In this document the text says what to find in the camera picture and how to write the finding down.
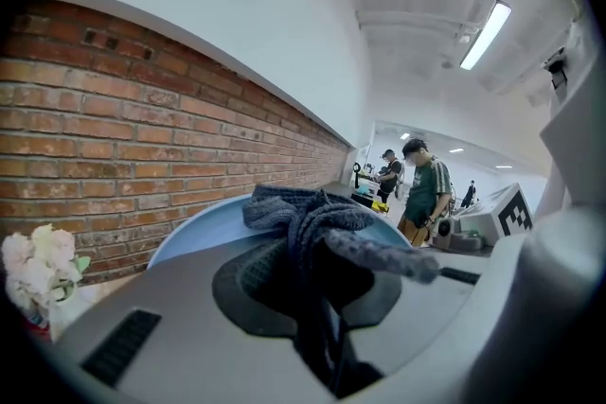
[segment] black rubber pad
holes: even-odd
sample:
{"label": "black rubber pad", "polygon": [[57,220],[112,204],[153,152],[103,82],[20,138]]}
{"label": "black rubber pad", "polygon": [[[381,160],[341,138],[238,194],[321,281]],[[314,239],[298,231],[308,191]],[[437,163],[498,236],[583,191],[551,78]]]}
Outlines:
{"label": "black rubber pad", "polygon": [[114,387],[162,317],[137,309],[84,361],[82,368]]}

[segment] red brick wall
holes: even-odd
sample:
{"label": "red brick wall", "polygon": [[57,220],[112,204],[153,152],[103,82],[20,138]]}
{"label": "red brick wall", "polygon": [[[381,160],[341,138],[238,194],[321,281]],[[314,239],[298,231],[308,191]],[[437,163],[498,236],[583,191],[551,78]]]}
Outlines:
{"label": "red brick wall", "polygon": [[318,187],[345,162],[344,143],[253,82],[94,10],[27,0],[2,54],[2,236],[78,233],[88,282],[143,270],[212,203]]}

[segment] green leaf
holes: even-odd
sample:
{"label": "green leaf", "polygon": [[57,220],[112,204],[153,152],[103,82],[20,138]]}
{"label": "green leaf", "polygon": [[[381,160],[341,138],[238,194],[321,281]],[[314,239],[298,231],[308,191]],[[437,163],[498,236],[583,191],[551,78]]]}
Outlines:
{"label": "green leaf", "polygon": [[91,264],[91,256],[82,256],[76,259],[76,268],[78,268],[80,274],[82,274],[84,270],[88,268],[89,264]]}

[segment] green t-shirt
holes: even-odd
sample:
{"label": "green t-shirt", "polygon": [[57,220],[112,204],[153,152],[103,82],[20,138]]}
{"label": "green t-shirt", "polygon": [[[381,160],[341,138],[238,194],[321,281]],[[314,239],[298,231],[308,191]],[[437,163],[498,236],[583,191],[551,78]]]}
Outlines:
{"label": "green t-shirt", "polygon": [[436,157],[424,166],[415,168],[413,186],[408,191],[404,215],[408,220],[421,225],[436,208],[437,198],[451,193],[451,178],[448,168]]}

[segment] light blue tray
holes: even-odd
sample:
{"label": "light blue tray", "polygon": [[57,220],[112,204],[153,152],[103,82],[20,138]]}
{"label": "light blue tray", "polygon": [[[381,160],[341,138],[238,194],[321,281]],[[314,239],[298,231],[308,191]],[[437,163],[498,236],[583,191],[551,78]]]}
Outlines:
{"label": "light blue tray", "polygon": [[[176,256],[212,248],[243,237],[275,232],[270,229],[249,229],[244,225],[242,206],[250,197],[250,194],[246,194],[227,199],[186,220],[160,245],[151,258],[148,268]],[[391,221],[380,216],[377,216],[377,221],[373,225],[363,229],[359,234],[384,244],[411,247]]]}

